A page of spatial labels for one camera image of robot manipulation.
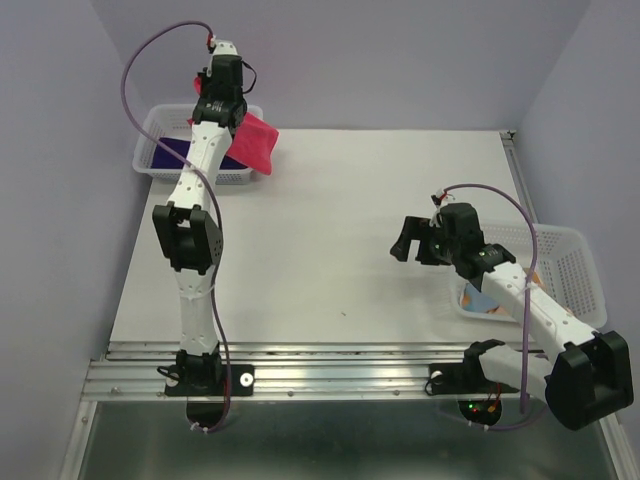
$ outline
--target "screw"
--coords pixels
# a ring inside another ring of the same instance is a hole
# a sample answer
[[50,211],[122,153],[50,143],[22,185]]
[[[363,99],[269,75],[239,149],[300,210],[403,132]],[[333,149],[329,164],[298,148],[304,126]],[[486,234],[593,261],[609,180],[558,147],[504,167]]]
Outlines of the screw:
[[431,374],[431,377],[430,377],[430,378],[431,378],[431,380],[432,380],[432,381],[434,381],[434,383],[436,383],[436,382],[435,382],[435,379],[436,379],[436,378],[438,378],[438,377],[440,377],[440,376],[442,376],[442,372],[441,372],[440,370],[436,370],[435,372],[433,372],[433,373]]
[[253,385],[253,375],[250,373],[243,373],[240,377],[240,385],[243,387],[250,387]]

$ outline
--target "blue fabric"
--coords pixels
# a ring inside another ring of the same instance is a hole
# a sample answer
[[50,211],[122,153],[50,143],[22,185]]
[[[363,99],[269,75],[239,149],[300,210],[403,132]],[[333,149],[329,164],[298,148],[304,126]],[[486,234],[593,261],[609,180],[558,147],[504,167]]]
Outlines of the blue fabric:
[[465,287],[464,293],[469,295],[470,299],[469,304],[462,307],[467,312],[488,313],[500,306],[498,302],[476,290],[476,287],[470,283]]
[[[189,152],[189,142],[187,140],[176,140],[175,138],[168,137],[160,137],[159,140],[183,157],[186,157]],[[163,148],[156,146],[156,150],[153,152],[153,159],[151,160],[151,168],[156,170],[180,170],[182,168],[182,162]],[[220,165],[220,170],[243,170],[245,168],[247,167],[226,155]]]

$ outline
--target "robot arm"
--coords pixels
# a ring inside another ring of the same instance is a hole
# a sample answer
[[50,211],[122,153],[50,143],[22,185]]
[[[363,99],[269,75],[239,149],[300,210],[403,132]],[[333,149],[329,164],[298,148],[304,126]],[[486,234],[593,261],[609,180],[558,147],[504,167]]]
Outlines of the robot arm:
[[222,231],[211,217],[212,199],[202,177],[215,185],[247,104],[242,57],[231,42],[210,42],[210,64],[198,74],[200,98],[186,157],[190,166],[183,168],[166,205],[153,211],[162,252],[175,272],[180,295],[182,337],[176,364],[167,372],[169,396],[213,395],[224,375],[210,295],[222,254]]
[[[475,209],[467,203],[442,207],[434,221],[407,217],[391,249],[407,261],[412,240],[424,265],[453,265],[479,291],[524,321],[526,274],[501,245],[484,241]],[[529,391],[545,401],[567,428],[577,430],[633,402],[629,350],[616,332],[601,334],[530,285],[530,333],[546,359],[529,359]],[[498,340],[475,342],[462,364],[432,365],[443,372],[442,393],[478,393],[489,383],[520,387],[522,354]]]

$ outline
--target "wire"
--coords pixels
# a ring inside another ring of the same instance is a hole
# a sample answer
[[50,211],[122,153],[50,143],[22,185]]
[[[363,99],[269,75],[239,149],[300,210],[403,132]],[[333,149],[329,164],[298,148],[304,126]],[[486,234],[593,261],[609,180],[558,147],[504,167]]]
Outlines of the wire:
[[491,386],[491,388],[489,389],[489,395],[487,396],[487,399],[485,400],[485,402],[488,402],[491,400],[491,397],[493,397],[493,385]]
[[255,69],[244,60],[242,61],[242,65],[244,65],[246,68],[248,68],[253,72],[253,82],[251,82],[251,86],[248,89],[246,89],[244,92],[242,92],[243,95],[246,95],[247,93],[251,93],[251,91],[253,90],[253,87],[256,86],[256,82],[258,81],[258,72],[256,72]]
[[175,380],[175,381],[180,380],[180,377],[178,377],[177,373],[171,373],[169,371],[169,367],[158,367],[156,368],[156,371],[163,377],[168,378],[170,380]]
[[424,393],[426,393],[430,397],[433,397],[435,395],[433,394],[433,391],[431,391],[431,389],[429,388],[431,387],[431,385],[432,385],[432,380],[431,379],[427,380],[427,383],[424,386]]
[[498,386],[498,393],[496,395],[495,402],[493,402],[493,404],[489,407],[489,412],[491,413],[495,412],[496,408],[498,408],[498,404],[500,403],[500,395],[502,395],[502,386],[499,383],[496,383],[496,385]]
[[537,412],[533,412],[533,410],[531,410],[529,412],[529,414],[527,415],[527,417],[522,420],[521,422],[518,423],[514,423],[513,425],[493,425],[493,426],[487,426],[481,423],[475,423],[475,422],[470,422],[468,420],[465,420],[457,415],[452,415],[451,413],[447,413],[447,412],[443,412],[442,409],[440,408],[440,406],[438,406],[436,413],[442,417],[446,417],[449,418],[450,420],[454,420],[456,422],[460,422],[460,423],[465,423],[470,427],[476,427],[479,428],[481,430],[484,431],[489,431],[489,432],[496,432],[496,433],[504,433],[504,432],[513,432],[515,430],[519,430],[521,428],[525,428],[525,427],[529,427],[531,425],[533,425],[535,422],[537,422],[538,420],[540,420],[545,413],[547,413],[549,409],[547,408],[547,406],[543,406],[540,410],[538,410]]
[[[124,112],[126,113],[127,118],[129,118],[129,121],[131,122],[131,124],[135,127],[135,129],[138,132],[140,132],[141,135],[143,135],[145,138],[147,138],[148,140],[150,140],[153,143],[155,143],[158,147],[162,148],[167,153],[171,154],[172,156],[174,156],[175,158],[180,160],[180,162],[182,162],[187,167],[190,167],[192,169],[193,173],[195,173],[198,176],[198,178],[202,181],[202,183],[205,186],[207,192],[209,193],[209,196],[211,197],[211,203],[213,204],[213,208],[214,208],[214,210],[216,212],[216,220],[218,222],[218,228],[220,229],[220,234],[222,235],[222,213],[220,211],[220,205],[218,204],[218,199],[216,198],[216,195],[213,193],[213,187],[212,187],[211,183],[209,182],[209,179],[207,178],[207,176],[202,171],[200,171],[199,169],[195,168],[194,165],[189,160],[187,160],[185,157],[183,157],[178,152],[173,150],[171,147],[165,145],[161,141],[159,141],[159,140],[155,139],[154,137],[152,137],[148,132],[146,132],[144,130],[144,128],[142,128],[142,126],[138,123],[138,121],[133,116],[133,113],[131,112],[131,108],[129,107],[129,102],[127,101],[127,95],[126,95],[127,78],[129,76],[129,71],[131,70],[131,67],[133,66],[133,62],[136,60],[136,58],[138,58],[138,55],[140,55],[145,48],[147,48],[151,43],[153,43],[158,38],[162,37],[163,35],[169,33],[172,30],[175,30],[176,28],[185,27],[185,26],[203,27],[209,33],[209,38],[213,37],[213,30],[211,29],[211,27],[209,25],[207,25],[206,23],[200,22],[198,20],[185,20],[183,22],[174,23],[173,25],[169,25],[168,27],[166,27],[166,28],[162,29],[161,31],[159,31],[158,33],[156,33],[155,35],[151,36],[148,40],[146,40],[142,45],[140,45],[138,47],[138,49],[133,53],[133,55],[131,55],[131,58],[127,61],[126,65],[124,67],[124,71],[122,72],[122,78],[120,80],[120,100],[122,102],[122,107],[124,108]],[[212,276],[212,279],[211,279],[212,285],[215,285],[216,277],[218,276],[218,271],[219,270],[220,270],[220,264],[218,264],[218,266],[215,267],[215,270],[213,271],[213,276]],[[232,382],[231,382],[231,358],[230,358],[230,355],[229,355],[229,343],[227,342],[227,336],[224,333],[224,328],[222,327],[222,322],[220,321],[220,315],[218,313],[218,306],[217,306],[217,302],[216,302],[215,288],[213,288],[211,290],[211,303],[212,303],[212,306],[213,306],[213,317],[215,319],[218,331],[220,332],[220,337],[222,339],[222,346],[224,348],[225,356],[227,357],[226,358],[226,374],[227,374],[227,377],[226,377],[226,382],[225,382],[224,408],[223,408],[223,411],[222,411],[222,416],[220,417],[220,420],[218,421],[218,423],[216,423],[216,425],[214,425],[213,427],[211,427],[211,428],[206,430],[207,433],[213,433],[215,431],[218,431],[222,427],[222,425],[224,424],[224,421],[227,418],[227,415],[229,414],[229,409],[231,408],[231,384],[232,384]]]
[[529,288],[533,274],[535,273],[536,264],[538,263],[538,237],[536,236],[536,230],[533,226],[533,222],[527,212],[522,206],[516,202],[513,197],[503,192],[502,190],[492,187],[490,185],[483,185],[480,183],[460,183],[457,185],[451,185],[444,189],[445,193],[449,193],[451,190],[457,190],[460,188],[479,188],[482,190],[489,190],[490,192],[497,193],[501,197],[508,200],[514,207],[518,209],[524,221],[529,227],[531,233],[531,242],[533,245],[533,254],[531,256],[531,265],[529,271],[525,277],[525,290],[524,290],[524,316],[522,320],[522,376],[520,379],[520,413],[524,415],[527,410],[527,371],[529,370],[529,329],[531,323],[531,289]]

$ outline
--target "black mount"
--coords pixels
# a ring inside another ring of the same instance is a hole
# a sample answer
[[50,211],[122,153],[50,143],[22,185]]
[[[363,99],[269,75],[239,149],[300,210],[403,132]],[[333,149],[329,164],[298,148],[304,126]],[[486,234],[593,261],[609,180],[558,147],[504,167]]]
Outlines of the black mount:
[[502,416],[502,401],[459,400],[460,414],[470,422],[493,426]]
[[[469,395],[474,393],[490,393],[495,382],[486,379],[480,364],[480,355],[488,350],[504,345],[500,340],[474,342],[464,351],[462,363],[433,363],[429,365],[431,375],[441,372],[429,382],[430,395]],[[503,393],[514,393],[516,389],[500,384]]]
[[406,217],[400,238],[391,247],[391,255],[406,262],[411,241],[418,240],[416,261],[422,265],[453,265],[458,275],[478,290],[482,276],[501,263],[516,261],[501,245],[485,243],[478,213],[468,203],[451,203],[440,209],[438,224],[428,218]]
[[633,403],[627,342],[614,331],[594,335],[582,345],[566,344],[547,377],[549,409],[570,430]]
[[[579,430],[633,403],[629,347],[616,332],[595,333],[582,345],[565,345],[551,375],[546,377],[545,398],[558,421],[569,430]],[[475,342],[464,352],[462,363],[436,363],[430,372],[441,372],[430,382],[430,395],[489,393],[480,356],[504,345],[499,340]],[[502,385],[504,393],[517,392]]]
[[207,69],[198,73],[200,98],[193,110],[193,122],[216,122],[235,135],[247,113],[242,93],[242,57],[213,55],[211,76]]
[[[218,344],[211,354],[189,355],[180,350],[175,365],[160,367],[158,371],[168,379],[164,393],[168,397],[223,396],[227,381],[227,369],[220,358]],[[243,374],[255,375],[253,365],[231,364],[231,394],[235,397],[253,395],[253,382],[242,385]]]
[[193,209],[177,208],[172,202],[156,205],[152,218],[162,254],[176,272],[186,268],[204,275],[220,263],[222,232],[199,205]]

